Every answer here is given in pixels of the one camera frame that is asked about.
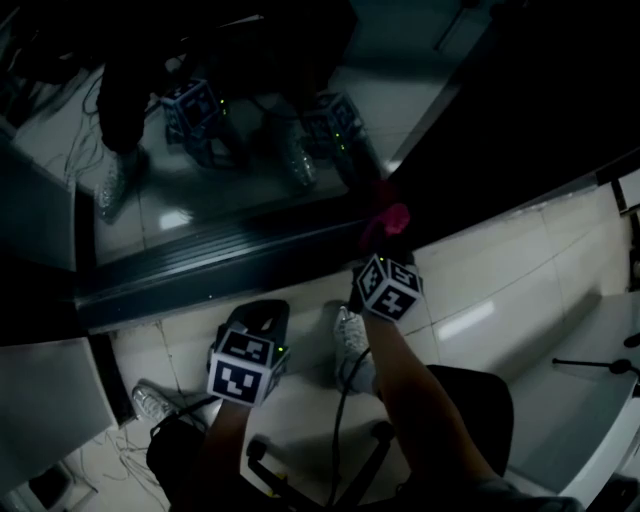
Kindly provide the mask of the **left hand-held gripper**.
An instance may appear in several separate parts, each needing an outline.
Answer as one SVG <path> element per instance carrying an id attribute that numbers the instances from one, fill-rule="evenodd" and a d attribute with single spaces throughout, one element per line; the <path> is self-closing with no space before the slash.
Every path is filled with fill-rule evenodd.
<path id="1" fill-rule="evenodd" d="M 271 395 L 290 359 L 286 335 L 290 306 L 285 300 L 257 300 L 236 307 L 222 339 L 210 351 L 206 392 L 258 407 Z M 264 337 L 249 330 L 261 330 Z"/>

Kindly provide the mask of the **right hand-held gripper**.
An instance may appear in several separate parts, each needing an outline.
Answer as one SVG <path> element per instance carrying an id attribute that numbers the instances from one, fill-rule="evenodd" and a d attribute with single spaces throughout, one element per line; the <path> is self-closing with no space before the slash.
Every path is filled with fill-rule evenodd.
<path id="1" fill-rule="evenodd" d="M 348 309 L 400 321 L 423 299 L 422 284 L 412 255 L 399 261 L 374 253 L 353 270 Z"/>

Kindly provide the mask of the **pink cloth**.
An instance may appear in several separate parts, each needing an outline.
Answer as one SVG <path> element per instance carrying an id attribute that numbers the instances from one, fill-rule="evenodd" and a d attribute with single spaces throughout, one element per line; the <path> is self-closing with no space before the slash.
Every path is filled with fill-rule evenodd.
<path id="1" fill-rule="evenodd" d="M 394 203 L 374 216 L 359 238 L 358 247 L 363 253 L 381 249 L 392 238 L 400 236 L 409 225 L 411 216 L 403 203 Z"/>

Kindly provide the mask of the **clear glass window pane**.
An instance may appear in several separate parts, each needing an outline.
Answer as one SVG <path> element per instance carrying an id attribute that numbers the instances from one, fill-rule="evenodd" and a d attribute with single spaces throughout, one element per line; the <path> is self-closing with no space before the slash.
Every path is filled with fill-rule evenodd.
<path id="1" fill-rule="evenodd" d="M 0 251 L 147 255 L 386 175 L 459 0 L 0 0 Z"/>

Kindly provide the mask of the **person's right forearm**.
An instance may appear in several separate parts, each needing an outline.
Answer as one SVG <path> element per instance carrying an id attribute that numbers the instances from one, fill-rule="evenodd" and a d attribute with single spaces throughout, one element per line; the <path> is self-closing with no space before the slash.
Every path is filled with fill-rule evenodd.
<path id="1" fill-rule="evenodd" d="M 496 479 L 454 402 L 398 327 L 368 312 L 363 320 L 377 385 L 412 475 L 437 485 Z"/>

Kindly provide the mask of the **person's left forearm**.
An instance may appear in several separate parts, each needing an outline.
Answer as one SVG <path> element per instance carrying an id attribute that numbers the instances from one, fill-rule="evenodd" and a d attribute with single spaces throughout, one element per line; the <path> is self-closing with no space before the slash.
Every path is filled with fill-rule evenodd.
<path id="1" fill-rule="evenodd" d="M 194 469 L 193 507 L 198 512 L 222 508 L 237 498 L 250 412 L 246 405 L 222 402 Z"/>

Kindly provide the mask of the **person's right silver shoe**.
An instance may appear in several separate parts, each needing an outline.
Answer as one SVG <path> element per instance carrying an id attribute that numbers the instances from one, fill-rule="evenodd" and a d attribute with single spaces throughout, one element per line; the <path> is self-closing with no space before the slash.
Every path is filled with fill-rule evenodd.
<path id="1" fill-rule="evenodd" d="M 376 396 L 376 368 L 369 351 L 362 316 L 341 306 L 334 323 L 333 337 L 336 346 L 334 375 L 337 388 L 343 391 L 347 382 L 350 382 L 349 395 Z"/>

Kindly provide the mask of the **person's silver shoe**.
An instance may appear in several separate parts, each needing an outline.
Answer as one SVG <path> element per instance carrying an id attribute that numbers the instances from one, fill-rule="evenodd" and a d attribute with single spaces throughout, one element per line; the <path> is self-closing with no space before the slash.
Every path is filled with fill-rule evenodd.
<path id="1" fill-rule="evenodd" d="M 336 346 L 334 375 L 337 388 L 343 391 L 347 382 L 350 382 L 349 395 L 376 396 L 376 368 L 369 351 L 362 316 L 341 306 L 334 323 L 333 337 Z"/>
<path id="2" fill-rule="evenodd" d="M 159 424 L 179 412 L 179 408 L 171 400 L 146 383 L 138 383 L 131 391 L 131 398 L 142 416 L 154 424 Z"/>

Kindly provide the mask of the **black framed glass door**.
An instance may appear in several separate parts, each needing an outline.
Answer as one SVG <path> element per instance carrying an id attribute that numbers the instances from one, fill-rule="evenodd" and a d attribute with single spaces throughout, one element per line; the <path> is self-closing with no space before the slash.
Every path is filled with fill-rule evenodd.
<path id="1" fill-rule="evenodd" d="M 324 276 L 365 257 L 367 223 L 421 248 L 640 164 L 640 0 L 459 0 L 484 19 L 398 166 L 340 197 L 117 264 L 0 251 L 0 320 L 31 343 Z"/>

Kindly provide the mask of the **black office chair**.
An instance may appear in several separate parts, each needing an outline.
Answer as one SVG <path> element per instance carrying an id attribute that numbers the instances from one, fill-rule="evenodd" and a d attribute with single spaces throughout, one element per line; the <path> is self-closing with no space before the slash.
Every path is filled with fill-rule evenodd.
<path id="1" fill-rule="evenodd" d="M 395 438 L 393 427 L 386 421 L 376 423 L 372 427 L 371 435 L 378 442 L 375 450 L 356 475 L 355 479 L 346 488 L 342 496 L 338 500 L 331 498 L 328 505 L 319 505 L 267 469 L 262 464 L 262 459 L 267 453 L 267 445 L 258 438 L 252 439 L 246 449 L 248 467 L 294 512 L 322 512 L 324 509 L 344 512 L 348 508 L 359 506 L 360 501 L 365 496 L 374 477 L 381 468 L 391 448 L 391 442 Z"/>

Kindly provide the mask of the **person's left silver shoe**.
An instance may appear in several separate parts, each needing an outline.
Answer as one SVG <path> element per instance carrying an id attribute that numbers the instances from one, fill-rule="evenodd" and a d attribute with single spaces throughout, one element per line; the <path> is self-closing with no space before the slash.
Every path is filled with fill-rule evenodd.
<path id="1" fill-rule="evenodd" d="M 179 408 L 171 400 L 146 383 L 138 383 L 131 391 L 131 398 L 142 416 L 154 424 L 159 424 L 179 412 Z"/>

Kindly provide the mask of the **person's black shorts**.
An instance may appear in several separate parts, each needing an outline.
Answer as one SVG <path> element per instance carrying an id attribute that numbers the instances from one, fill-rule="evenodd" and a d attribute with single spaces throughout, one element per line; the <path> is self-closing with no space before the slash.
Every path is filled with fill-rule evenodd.
<path id="1" fill-rule="evenodd" d="M 498 476 L 506 470 L 513 434 L 514 413 L 511 395 L 499 377 L 466 369 L 430 365 L 428 369 L 440 382 L 458 409 L 464 425 L 475 446 Z M 446 449 L 442 441 L 435 448 L 441 450 L 444 460 L 436 461 L 436 449 L 427 453 L 426 461 L 434 467 L 429 480 L 416 475 L 400 486 L 396 496 L 386 500 L 362 505 L 366 491 L 382 466 L 391 444 L 391 426 L 380 422 L 372 430 L 378 438 L 378 446 L 343 495 L 332 506 L 339 512 L 366 509 L 370 512 L 387 512 L 402 503 L 422 503 L 422 498 L 432 496 L 433 506 L 444 506 L 449 501 L 468 497 L 470 483 L 455 477 L 447 463 L 453 462 L 453 451 Z M 151 437 L 146 455 L 149 469 L 158 480 L 166 497 L 173 503 L 184 485 L 204 443 L 205 434 L 197 427 L 180 419 L 172 419 L 160 426 Z M 198 484 L 196 490 L 211 494 L 196 512 L 286 512 L 295 507 L 298 512 L 319 512 L 321 506 L 310 498 L 300 495 L 285 483 L 280 485 L 284 495 L 269 498 L 240 474 L 229 470 L 223 472 L 231 481 L 218 484 L 211 479 Z"/>

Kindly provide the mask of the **white desk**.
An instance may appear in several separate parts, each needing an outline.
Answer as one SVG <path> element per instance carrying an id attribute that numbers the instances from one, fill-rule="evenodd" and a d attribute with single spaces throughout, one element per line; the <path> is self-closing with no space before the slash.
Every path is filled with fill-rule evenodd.
<path id="1" fill-rule="evenodd" d="M 507 479 L 588 507 L 640 430 L 640 291 L 603 297 L 510 392 Z"/>

